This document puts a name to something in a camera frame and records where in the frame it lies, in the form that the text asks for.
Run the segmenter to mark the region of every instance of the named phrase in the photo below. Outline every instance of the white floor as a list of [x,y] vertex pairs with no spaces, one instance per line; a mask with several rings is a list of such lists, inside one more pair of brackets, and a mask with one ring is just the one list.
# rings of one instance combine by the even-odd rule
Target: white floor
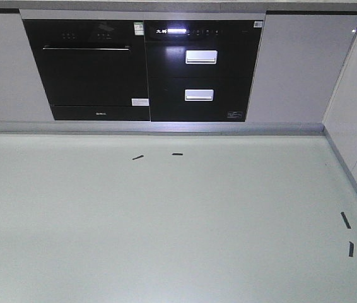
[[321,136],[0,135],[2,302],[357,303],[357,197]]

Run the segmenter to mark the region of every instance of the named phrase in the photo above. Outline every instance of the label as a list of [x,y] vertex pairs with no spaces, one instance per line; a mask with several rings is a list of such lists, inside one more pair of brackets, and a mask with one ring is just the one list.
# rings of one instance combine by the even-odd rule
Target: label
[[254,21],[254,27],[262,28],[262,21]]
[[132,106],[149,106],[149,99],[147,98],[132,98]]
[[143,22],[134,22],[135,36],[143,36]]
[[243,112],[228,112],[228,119],[241,119],[243,117]]

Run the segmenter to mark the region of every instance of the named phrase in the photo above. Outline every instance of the white sticker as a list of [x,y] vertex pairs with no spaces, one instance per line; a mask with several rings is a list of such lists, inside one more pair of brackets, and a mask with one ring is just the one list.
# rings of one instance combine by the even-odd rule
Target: white sticker
[[147,98],[132,98],[132,106],[149,106],[149,99]]
[[143,22],[134,22],[135,36],[143,36]]
[[262,28],[262,21],[254,21],[254,27]]

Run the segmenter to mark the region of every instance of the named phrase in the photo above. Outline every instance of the countertop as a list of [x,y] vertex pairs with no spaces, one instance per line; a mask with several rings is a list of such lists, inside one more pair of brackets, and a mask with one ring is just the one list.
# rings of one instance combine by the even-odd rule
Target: countertop
[[0,0],[0,9],[68,9],[175,13],[357,11],[357,0]]

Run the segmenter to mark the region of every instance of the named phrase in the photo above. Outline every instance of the black oven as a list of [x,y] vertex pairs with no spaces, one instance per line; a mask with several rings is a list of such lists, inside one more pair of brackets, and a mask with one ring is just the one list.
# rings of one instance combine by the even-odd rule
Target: black oven
[[55,120],[149,120],[143,22],[24,25]]
[[262,20],[145,21],[152,121],[246,117]]

